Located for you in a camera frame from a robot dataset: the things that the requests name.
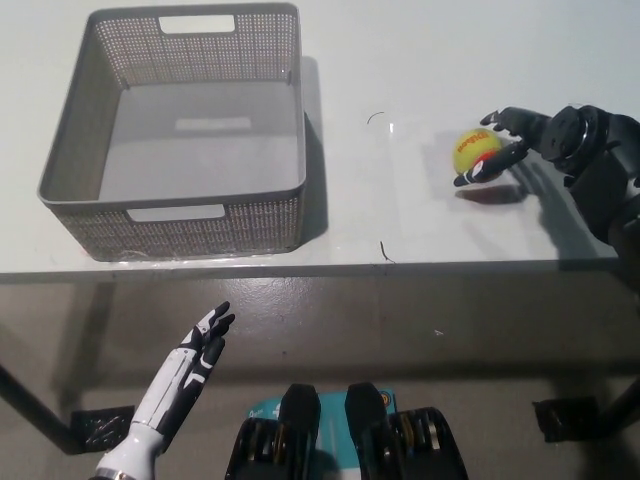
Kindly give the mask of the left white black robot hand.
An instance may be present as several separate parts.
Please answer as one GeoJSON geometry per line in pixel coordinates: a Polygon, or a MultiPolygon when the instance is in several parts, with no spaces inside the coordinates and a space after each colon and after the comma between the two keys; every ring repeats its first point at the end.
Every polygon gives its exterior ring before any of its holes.
{"type": "Polygon", "coordinates": [[[225,301],[198,321],[171,350],[144,394],[129,432],[96,466],[95,479],[153,479],[198,400],[225,347],[235,315],[225,301]]]}

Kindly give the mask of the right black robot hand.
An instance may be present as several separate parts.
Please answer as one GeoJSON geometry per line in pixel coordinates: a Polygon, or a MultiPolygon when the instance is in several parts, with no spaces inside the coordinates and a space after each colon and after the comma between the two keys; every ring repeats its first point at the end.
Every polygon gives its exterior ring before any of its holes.
{"type": "Polygon", "coordinates": [[[554,116],[519,107],[507,107],[486,115],[480,124],[507,131],[517,140],[460,173],[453,185],[486,183],[535,151],[565,175],[575,177],[585,168],[583,154],[593,134],[589,131],[586,110],[567,106],[554,116]]]}

